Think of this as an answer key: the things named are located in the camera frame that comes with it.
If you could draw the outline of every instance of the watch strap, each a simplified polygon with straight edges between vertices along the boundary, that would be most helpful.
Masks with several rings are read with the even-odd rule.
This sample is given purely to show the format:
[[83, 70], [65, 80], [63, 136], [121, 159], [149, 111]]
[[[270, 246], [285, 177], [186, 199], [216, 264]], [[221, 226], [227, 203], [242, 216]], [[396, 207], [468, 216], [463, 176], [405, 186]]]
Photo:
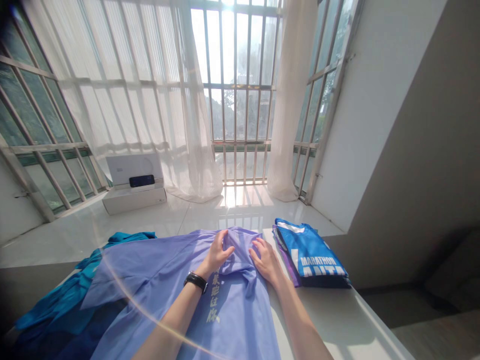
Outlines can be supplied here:
[[185, 278], [185, 281], [183, 282], [183, 286], [185, 286], [187, 283], [192, 283], [198, 286], [201, 289], [202, 295], [205, 294], [205, 292], [207, 291], [208, 283], [201, 276], [198, 276], [193, 271], [190, 271], [188, 273], [188, 275]]

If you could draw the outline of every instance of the folded blue t-shirt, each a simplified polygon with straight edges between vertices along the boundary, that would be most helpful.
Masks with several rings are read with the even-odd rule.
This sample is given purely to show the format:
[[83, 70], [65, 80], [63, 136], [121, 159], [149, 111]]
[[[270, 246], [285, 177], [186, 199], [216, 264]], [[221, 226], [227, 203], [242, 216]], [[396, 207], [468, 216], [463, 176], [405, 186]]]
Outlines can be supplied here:
[[275, 219], [275, 225], [302, 280], [312, 278], [321, 287], [350, 288], [347, 271], [315, 229], [281, 218]]

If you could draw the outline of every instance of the curtain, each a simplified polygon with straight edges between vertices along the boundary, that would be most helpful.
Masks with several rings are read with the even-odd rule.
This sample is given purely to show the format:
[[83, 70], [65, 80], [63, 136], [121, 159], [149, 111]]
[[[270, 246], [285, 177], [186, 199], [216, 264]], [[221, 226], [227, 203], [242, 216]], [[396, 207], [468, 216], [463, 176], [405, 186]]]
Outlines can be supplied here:
[[288, 0], [283, 21], [285, 50], [278, 72], [267, 188], [275, 198], [289, 202], [299, 198], [291, 178], [293, 149], [309, 79], [317, 2]]
[[167, 191], [222, 191], [188, 0], [24, 1], [95, 159], [157, 152]]

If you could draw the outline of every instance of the wrist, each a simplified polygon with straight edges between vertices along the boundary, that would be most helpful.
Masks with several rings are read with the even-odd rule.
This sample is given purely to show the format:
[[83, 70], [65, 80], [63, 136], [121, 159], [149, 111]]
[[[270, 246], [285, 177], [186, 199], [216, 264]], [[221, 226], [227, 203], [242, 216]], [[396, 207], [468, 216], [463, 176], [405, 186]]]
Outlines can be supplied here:
[[285, 285], [288, 284], [290, 279], [281, 271], [278, 276], [275, 279], [275, 282], [272, 283], [271, 285], [275, 289], [275, 291], [278, 293], [282, 288], [285, 287]]
[[195, 275], [198, 275], [199, 277], [201, 277], [203, 280], [205, 281], [208, 281], [209, 280], [209, 277], [210, 275], [212, 275], [214, 271], [211, 270], [206, 264], [204, 264], [203, 262], [200, 264], [199, 267], [196, 268], [196, 270], [194, 271]]

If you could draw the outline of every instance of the white box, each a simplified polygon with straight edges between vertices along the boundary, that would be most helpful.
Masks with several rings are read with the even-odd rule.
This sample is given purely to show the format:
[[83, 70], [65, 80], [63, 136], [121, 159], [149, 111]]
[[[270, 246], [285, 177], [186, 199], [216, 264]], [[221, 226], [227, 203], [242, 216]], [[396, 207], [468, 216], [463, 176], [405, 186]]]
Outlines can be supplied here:
[[156, 180], [164, 180], [160, 158], [155, 152], [107, 156], [106, 163], [115, 186], [129, 184], [130, 178], [142, 175], [153, 175]]
[[106, 212], [110, 215], [145, 208], [167, 202], [167, 193], [163, 183], [155, 183], [151, 190], [132, 192], [129, 184], [114, 186], [102, 199]]

